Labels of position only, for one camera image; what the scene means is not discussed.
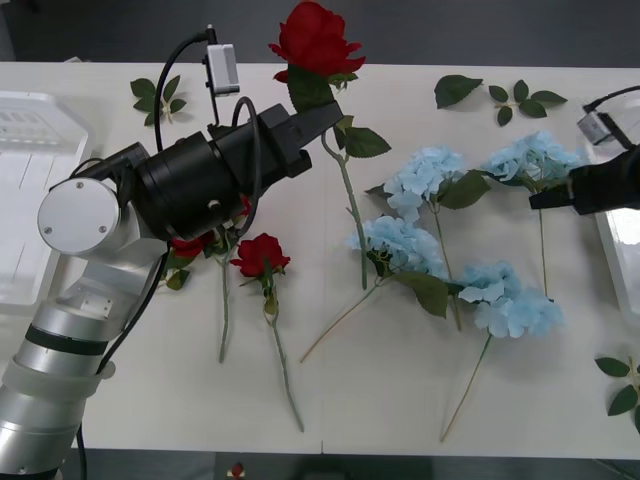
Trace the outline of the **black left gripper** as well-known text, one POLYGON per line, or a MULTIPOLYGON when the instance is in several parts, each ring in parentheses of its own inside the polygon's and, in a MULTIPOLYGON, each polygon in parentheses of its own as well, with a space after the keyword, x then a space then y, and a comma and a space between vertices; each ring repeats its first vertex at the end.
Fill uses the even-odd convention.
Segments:
POLYGON ((250 194, 255 179, 260 191, 285 178, 295 178, 312 167, 305 147, 343 118, 336 101, 289 114, 280 104, 236 126, 207 126, 211 137, 213 167, 207 173, 207 197, 223 199, 250 194))

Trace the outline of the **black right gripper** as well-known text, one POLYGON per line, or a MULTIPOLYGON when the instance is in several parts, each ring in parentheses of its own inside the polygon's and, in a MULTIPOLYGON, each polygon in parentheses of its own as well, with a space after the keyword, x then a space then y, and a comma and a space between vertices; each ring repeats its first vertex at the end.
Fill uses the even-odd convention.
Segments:
POLYGON ((567 185, 558 185, 529 197, 532 210, 571 207, 579 215, 622 208, 639 209, 639 148, 621 153, 602 164, 587 165, 570 175, 567 185))

